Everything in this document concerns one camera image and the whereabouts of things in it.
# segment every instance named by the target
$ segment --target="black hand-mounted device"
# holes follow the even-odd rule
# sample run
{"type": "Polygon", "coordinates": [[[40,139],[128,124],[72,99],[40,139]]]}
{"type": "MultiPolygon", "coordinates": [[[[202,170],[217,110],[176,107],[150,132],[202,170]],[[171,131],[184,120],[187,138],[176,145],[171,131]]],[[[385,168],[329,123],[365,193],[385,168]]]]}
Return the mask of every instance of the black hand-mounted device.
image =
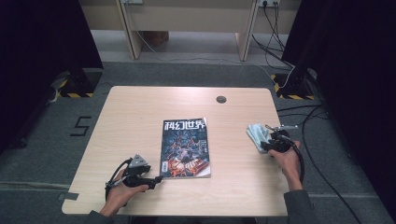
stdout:
{"type": "Polygon", "coordinates": [[[303,183],[304,173],[305,173],[304,158],[300,152],[300,149],[298,149],[297,146],[294,144],[294,142],[291,141],[290,135],[286,131],[287,129],[296,129],[297,127],[296,126],[280,126],[280,127],[272,128],[268,125],[265,125],[265,128],[267,128],[268,130],[271,130],[273,132],[270,133],[272,139],[269,139],[268,143],[261,142],[262,149],[264,149],[266,151],[273,149],[275,151],[284,153],[292,147],[294,149],[294,151],[296,152],[298,159],[300,161],[300,181],[303,183]]]}
{"type": "Polygon", "coordinates": [[[114,172],[113,176],[111,176],[110,180],[106,183],[106,200],[111,188],[116,187],[120,182],[129,188],[134,188],[140,185],[148,185],[149,189],[154,189],[156,184],[161,183],[163,176],[159,175],[155,178],[142,178],[141,175],[143,173],[148,173],[150,168],[151,166],[149,166],[145,159],[143,159],[138,154],[136,154],[133,159],[131,158],[124,161],[117,168],[116,172],[114,172]],[[114,177],[124,164],[128,164],[128,166],[125,168],[122,178],[119,180],[114,180],[114,177]]]}

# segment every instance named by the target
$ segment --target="gray sleeve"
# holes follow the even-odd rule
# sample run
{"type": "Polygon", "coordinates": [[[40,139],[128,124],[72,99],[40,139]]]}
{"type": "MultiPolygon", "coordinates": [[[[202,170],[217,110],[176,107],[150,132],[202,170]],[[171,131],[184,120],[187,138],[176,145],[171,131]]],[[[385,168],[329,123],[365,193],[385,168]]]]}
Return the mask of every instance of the gray sleeve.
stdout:
{"type": "Polygon", "coordinates": [[[91,211],[84,224],[113,224],[114,220],[111,217],[105,217],[101,214],[91,211]]]}
{"type": "Polygon", "coordinates": [[[319,223],[314,207],[312,206],[308,193],[305,190],[301,189],[287,192],[285,193],[284,198],[288,210],[289,224],[319,223]]]}

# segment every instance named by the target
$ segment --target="magazine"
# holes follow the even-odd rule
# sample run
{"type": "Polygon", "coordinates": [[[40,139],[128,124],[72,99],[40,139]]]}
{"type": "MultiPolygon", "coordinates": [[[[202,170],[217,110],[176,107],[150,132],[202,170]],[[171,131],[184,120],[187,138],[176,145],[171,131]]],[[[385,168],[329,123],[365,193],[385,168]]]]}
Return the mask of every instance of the magazine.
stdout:
{"type": "Polygon", "coordinates": [[[210,177],[205,118],[163,121],[160,168],[164,178],[210,177]]]}

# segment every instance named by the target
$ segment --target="hand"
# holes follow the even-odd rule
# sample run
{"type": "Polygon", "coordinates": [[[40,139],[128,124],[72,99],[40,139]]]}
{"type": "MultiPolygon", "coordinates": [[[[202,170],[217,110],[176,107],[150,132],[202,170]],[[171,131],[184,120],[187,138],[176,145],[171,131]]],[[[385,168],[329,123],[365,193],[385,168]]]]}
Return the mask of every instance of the hand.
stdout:
{"type": "MultiPolygon", "coordinates": [[[[300,142],[295,141],[294,144],[300,147],[300,142]]],[[[300,161],[294,149],[291,147],[284,153],[270,149],[268,153],[275,158],[277,164],[282,168],[283,175],[288,180],[289,190],[303,189],[298,173],[300,161]]]]}
{"type": "MultiPolygon", "coordinates": [[[[120,170],[115,180],[121,179],[124,170],[120,170]]],[[[113,187],[107,195],[105,206],[100,211],[105,217],[113,217],[116,215],[120,208],[123,207],[128,201],[136,195],[136,193],[144,192],[149,189],[149,185],[141,185],[135,188],[128,188],[122,182],[116,187],[113,187]]]]}

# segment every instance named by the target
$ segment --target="wall socket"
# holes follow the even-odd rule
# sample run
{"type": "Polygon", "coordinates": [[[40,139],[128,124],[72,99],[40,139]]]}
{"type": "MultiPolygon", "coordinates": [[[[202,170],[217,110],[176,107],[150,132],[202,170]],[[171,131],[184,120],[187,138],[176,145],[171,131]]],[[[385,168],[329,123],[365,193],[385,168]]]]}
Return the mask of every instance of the wall socket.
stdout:
{"type": "MultiPolygon", "coordinates": [[[[277,5],[279,6],[280,0],[265,0],[267,1],[267,7],[275,7],[274,3],[277,3],[277,5]]],[[[264,2],[264,0],[260,0],[260,4],[259,7],[262,7],[262,3],[264,2]]]]}

